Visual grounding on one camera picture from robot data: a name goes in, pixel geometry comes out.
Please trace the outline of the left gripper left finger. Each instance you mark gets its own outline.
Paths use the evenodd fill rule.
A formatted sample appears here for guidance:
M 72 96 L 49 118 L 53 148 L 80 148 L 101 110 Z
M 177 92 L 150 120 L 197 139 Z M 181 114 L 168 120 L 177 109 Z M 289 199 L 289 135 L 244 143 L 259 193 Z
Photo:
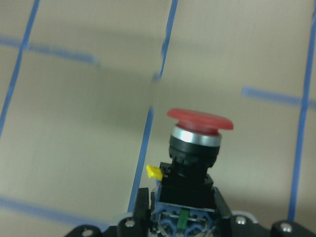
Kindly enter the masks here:
M 137 230 L 140 231 L 140 237 L 147 237 L 150 228 L 150 209 L 149 209 L 149 189 L 139 188 L 136 196 L 133 219 Z

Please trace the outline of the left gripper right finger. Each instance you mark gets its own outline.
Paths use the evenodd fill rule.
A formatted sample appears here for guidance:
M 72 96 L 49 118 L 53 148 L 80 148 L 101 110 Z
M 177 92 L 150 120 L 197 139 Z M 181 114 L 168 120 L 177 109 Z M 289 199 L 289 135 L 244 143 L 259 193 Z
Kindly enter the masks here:
M 231 237 L 232 236 L 232 212 L 225 202 L 218 188 L 214 188 L 215 201 L 215 221 L 214 233 L 216 237 Z

